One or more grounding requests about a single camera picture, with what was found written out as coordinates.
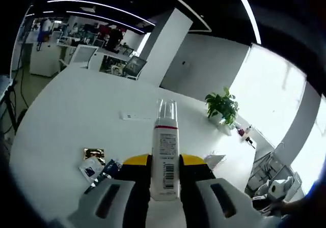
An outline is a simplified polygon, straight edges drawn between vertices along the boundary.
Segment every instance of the led light strip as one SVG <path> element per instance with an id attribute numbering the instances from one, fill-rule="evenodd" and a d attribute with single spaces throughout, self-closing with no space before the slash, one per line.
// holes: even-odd
<path id="1" fill-rule="evenodd" d="M 54 11 L 44 11 L 43 13 L 53 13 Z M 35 15 L 35 13 L 31 13 L 31 14 L 28 14 L 26 15 L 26 17 L 29 17 L 29 16 L 33 16 Z"/>
<path id="2" fill-rule="evenodd" d="M 134 29 L 134 30 L 136 30 L 136 31 L 139 31 L 139 32 L 141 32 L 141 33 L 145 33 L 145 32 L 143 32 L 143 31 L 141 31 L 141 30 L 139 30 L 139 29 L 137 29 L 137 28 L 135 28 L 135 27 L 129 26 L 129 25 L 125 24 L 125 23 L 121 23 L 121 22 L 119 22 L 119 21 L 115 21 L 115 20 L 113 20 L 113 19 L 104 18 L 104 17 L 97 16 L 97 15 L 94 15 L 94 14 L 89 14 L 89 13 L 81 13 L 81 12 L 73 12 L 73 11 L 66 11 L 66 12 L 67 12 L 67 13 L 75 13 L 75 14 L 88 15 L 88 16 L 97 17 L 97 18 L 103 18 L 103 19 L 106 19 L 106 20 L 109 20 L 109 21 L 112 21 L 112 22 L 115 22 L 115 23 L 122 24 L 122 25 L 124 25 L 124 26 L 127 26 L 127 27 L 129 27 L 129 28 L 132 28 L 132 29 Z"/>
<path id="3" fill-rule="evenodd" d="M 255 16 L 254 16 L 254 13 L 253 13 L 253 10 L 251 9 L 250 5 L 249 5 L 249 2 L 248 0 L 241 0 L 248 16 L 249 16 L 249 19 L 250 19 L 250 22 L 251 22 L 251 25 L 254 29 L 254 33 L 255 33 L 255 36 L 256 36 L 256 41 L 258 44 L 261 44 L 261 40 L 260 40 L 260 34 L 259 34 L 259 30 L 258 30 L 258 26 L 257 26 L 257 22 L 256 22 L 256 19 L 255 19 Z"/>
<path id="4" fill-rule="evenodd" d="M 185 3 L 183 0 L 177 0 L 181 4 L 183 4 L 186 8 L 188 8 L 189 11 L 191 11 L 207 28 L 207 30 L 189 30 L 189 32 L 212 32 L 212 29 L 208 26 L 208 24 L 202 19 L 201 16 L 199 16 L 187 3 Z"/>
<path id="5" fill-rule="evenodd" d="M 177 0 L 179 1 L 181 4 L 183 4 L 186 8 L 188 8 L 189 11 L 191 11 L 207 28 L 207 30 L 189 30 L 189 32 L 212 32 L 212 29 L 208 26 L 208 24 L 202 19 L 202 17 L 200 15 L 198 15 L 188 4 L 186 4 L 183 0 Z M 251 25 L 254 29 L 254 33 L 255 33 L 255 37 L 256 37 L 256 41 L 258 44 L 261 44 L 261 40 L 260 40 L 260 35 L 259 35 L 259 31 L 258 31 L 258 26 L 256 23 L 256 19 L 254 16 L 254 13 L 249 5 L 248 0 L 241 0 L 248 16 L 251 22 Z"/>
<path id="6" fill-rule="evenodd" d="M 109 6 L 109 5 L 105 5 L 105 4 L 102 4 L 102 3 L 95 3 L 95 2 L 89 2 L 89 1 L 83 1 L 83 0 L 51 0 L 51 1 L 47 1 L 47 2 L 48 2 L 48 3 L 57 3 L 57 2 L 75 2 L 75 3 L 87 3 L 87 4 L 99 5 L 99 6 L 103 6 L 103 7 L 107 7 L 107 8 L 112 8 L 112 9 L 114 9 L 114 10 L 118 10 L 118 11 L 120 11 L 120 12 L 123 12 L 123 13 L 129 14 L 129 15 L 131 15 L 131 16 L 133 16 L 133 17 L 139 18 L 139 19 L 141 19 L 142 21 L 145 21 L 145 22 L 147 22 L 147 23 L 149 23 L 149 24 L 155 26 L 154 23 L 152 23 L 152 22 L 146 20 L 145 18 L 139 17 L 139 16 L 137 16 L 137 15 L 135 15 L 135 14 L 133 14 L 133 13 L 129 13 L 129 12 L 124 11 L 124 10 L 122 10 L 122 9 L 115 8 L 115 7 L 112 7 L 112 6 Z"/>

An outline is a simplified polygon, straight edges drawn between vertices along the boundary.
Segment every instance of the white cabinet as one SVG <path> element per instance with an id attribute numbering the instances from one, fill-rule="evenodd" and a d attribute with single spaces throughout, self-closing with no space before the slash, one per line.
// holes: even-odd
<path id="1" fill-rule="evenodd" d="M 37 51 L 37 43 L 33 44 L 30 73 L 52 77 L 55 73 L 60 71 L 61 47 L 55 43 L 42 43 L 41 49 Z"/>

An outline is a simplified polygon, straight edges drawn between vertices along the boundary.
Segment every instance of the gold foil packet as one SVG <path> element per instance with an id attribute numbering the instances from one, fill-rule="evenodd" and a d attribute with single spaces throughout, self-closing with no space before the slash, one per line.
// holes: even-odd
<path id="1" fill-rule="evenodd" d="M 105 166 L 104 149 L 84 148 L 84 160 L 90 157 L 96 157 L 101 165 Z"/>

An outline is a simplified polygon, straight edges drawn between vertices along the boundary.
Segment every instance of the white pillar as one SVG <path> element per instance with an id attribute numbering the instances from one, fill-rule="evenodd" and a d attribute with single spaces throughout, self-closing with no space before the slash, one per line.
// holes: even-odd
<path id="1" fill-rule="evenodd" d="M 139 81 L 159 87 L 192 21 L 178 9 L 165 13 L 156 24 L 140 58 L 147 61 Z"/>
<path id="2" fill-rule="evenodd" d="M 296 116 L 282 140 L 284 147 L 275 150 L 283 164 L 290 166 L 306 143 L 318 114 L 320 100 L 320 95 L 307 82 Z"/>

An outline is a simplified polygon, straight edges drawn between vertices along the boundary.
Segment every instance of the cable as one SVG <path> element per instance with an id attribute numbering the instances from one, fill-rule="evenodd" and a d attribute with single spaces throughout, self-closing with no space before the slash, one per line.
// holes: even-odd
<path id="1" fill-rule="evenodd" d="M 15 112 L 15 105 L 12 101 L 10 101 L 11 105 L 12 105 L 12 108 L 14 109 L 14 116 L 15 116 L 15 119 L 16 119 L 16 112 Z"/>
<path id="2" fill-rule="evenodd" d="M 6 114 L 6 112 L 7 112 L 7 107 L 6 107 L 5 111 L 3 112 L 3 114 L 1 115 L 0 122 L 2 121 L 2 118 L 4 117 L 4 115 Z"/>
<path id="3" fill-rule="evenodd" d="M 8 130 L 6 130 L 6 131 L 4 132 L 4 135 L 7 134 L 7 133 L 11 130 L 11 128 L 12 128 L 12 125 L 9 127 Z"/>
<path id="4" fill-rule="evenodd" d="M 15 112 L 15 119 L 16 119 L 16 115 L 17 115 L 16 92 L 14 89 L 12 91 L 14 92 L 14 101 L 15 101 L 14 112 Z"/>
<path id="5" fill-rule="evenodd" d="M 22 51 L 23 51 L 23 48 L 24 48 L 24 45 L 26 43 L 26 40 L 27 40 L 27 37 L 28 37 L 28 32 L 26 32 L 25 36 L 24 36 L 24 39 L 21 43 L 21 48 L 20 48 L 20 52 L 19 52 L 19 58 L 18 58 L 18 65 L 17 65 L 17 72 L 15 74 L 15 78 L 14 78 L 14 81 L 16 80 L 17 78 L 17 75 L 18 75 L 18 71 L 19 71 L 19 63 L 20 63 L 20 60 L 21 60 L 21 55 L 22 55 Z"/>
<path id="6" fill-rule="evenodd" d="M 21 97 L 22 99 L 24 100 L 24 103 L 27 107 L 27 109 L 29 108 L 29 105 L 27 104 L 26 100 L 25 100 L 25 97 L 24 95 L 22 94 L 22 82 L 23 82 L 23 79 L 24 79 L 24 69 L 22 69 L 22 73 L 21 73 L 21 81 L 20 81 L 20 94 L 21 94 Z"/>

